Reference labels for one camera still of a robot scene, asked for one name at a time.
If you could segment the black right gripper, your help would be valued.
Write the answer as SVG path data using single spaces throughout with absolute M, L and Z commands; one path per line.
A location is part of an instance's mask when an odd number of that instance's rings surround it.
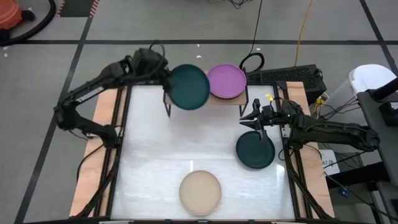
M 271 105 L 261 107 L 258 98 L 254 99 L 252 107 L 253 113 L 243 116 L 239 120 L 243 121 L 244 126 L 259 131 L 261 133 L 261 140 L 265 141 L 268 136 L 264 127 L 280 125 L 282 124 L 282 120 L 277 113 L 274 112 Z

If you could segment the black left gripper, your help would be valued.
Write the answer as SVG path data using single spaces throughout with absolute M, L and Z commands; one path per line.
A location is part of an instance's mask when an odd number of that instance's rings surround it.
M 167 69 L 168 63 L 168 60 L 160 53 L 139 48 L 132 57 L 132 82 L 159 82 L 163 90 L 169 94 L 172 86 L 168 81 L 170 76 Z

